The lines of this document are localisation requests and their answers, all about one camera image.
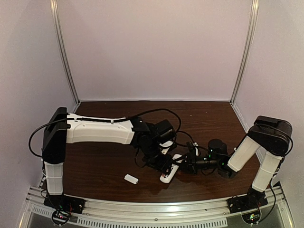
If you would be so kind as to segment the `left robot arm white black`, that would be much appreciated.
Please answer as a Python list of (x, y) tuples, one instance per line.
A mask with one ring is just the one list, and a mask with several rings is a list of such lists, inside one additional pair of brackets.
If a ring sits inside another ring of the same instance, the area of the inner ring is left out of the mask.
[(66, 144), (81, 142), (119, 143), (132, 145), (144, 154), (148, 167), (162, 172), (160, 180), (169, 183), (179, 167), (180, 157), (172, 157), (169, 151), (176, 148), (177, 130), (168, 120), (147, 123), (142, 112), (125, 118), (97, 118), (80, 116), (58, 108), (50, 121), (37, 128), (30, 136), (44, 130), (42, 154), (44, 175), (47, 182), (47, 198), (50, 201), (62, 198), (63, 164)]

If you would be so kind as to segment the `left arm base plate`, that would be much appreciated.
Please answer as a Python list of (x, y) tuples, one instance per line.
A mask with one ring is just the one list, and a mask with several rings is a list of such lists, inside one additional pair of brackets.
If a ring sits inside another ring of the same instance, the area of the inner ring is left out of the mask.
[(85, 202), (82, 198), (66, 195), (47, 195), (44, 205), (54, 209), (63, 209), (66, 212), (82, 214)]

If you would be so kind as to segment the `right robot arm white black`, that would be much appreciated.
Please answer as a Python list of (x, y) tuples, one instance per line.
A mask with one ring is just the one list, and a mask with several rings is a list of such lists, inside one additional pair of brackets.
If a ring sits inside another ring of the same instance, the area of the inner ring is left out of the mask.
[(263, 204), (265, 190), (272, 178), (280, 170), (285, 157), (291, 152), (293, 127), (290, 122), (268, 116), (258, 116), (232, 153), (220, 139), (208, 142), (207, 155), (199, 155), (199, 147), (192, 142), (187, 144), (188, 153), (175, 158), (173, 164), (188, 173), (196, 174), (199, 170), (217, 170), (224, 178), (234, 178), (259, 153), (260, 166), (241, 204), (257, 207)]

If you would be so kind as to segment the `white battery cover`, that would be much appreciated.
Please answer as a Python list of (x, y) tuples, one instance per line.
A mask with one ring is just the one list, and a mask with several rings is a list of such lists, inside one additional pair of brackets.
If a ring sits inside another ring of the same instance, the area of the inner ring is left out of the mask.
[(138, 183), (138, 181), (139, 181), (138, 178), (136, 178), (136, 177), (134, 177), (134, 176), (132, 176), (130, 174), (126, 174), (124, 176), (124, 180), (126, 180), (126, 181), (128, 181), (128, 182), (130, 182), (130, 183), (132, 183), (134, 185), (136, 185)]

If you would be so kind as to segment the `white remote control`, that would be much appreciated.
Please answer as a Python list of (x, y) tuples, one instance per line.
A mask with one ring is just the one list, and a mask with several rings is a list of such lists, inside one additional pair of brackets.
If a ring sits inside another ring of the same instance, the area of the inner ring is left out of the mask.
[(174, 177), (175, 173), (177, 172), (178, 168), (179, 168), (179, 165), (176, 165), (176, 171), (172, 172), (172, 173), (168, 173), (168, 177), (167, 178), (163, 178), (163, 177), (160, 176), (160, 181), (162, 183), (169, 184), (171, 182), (172, 178)]

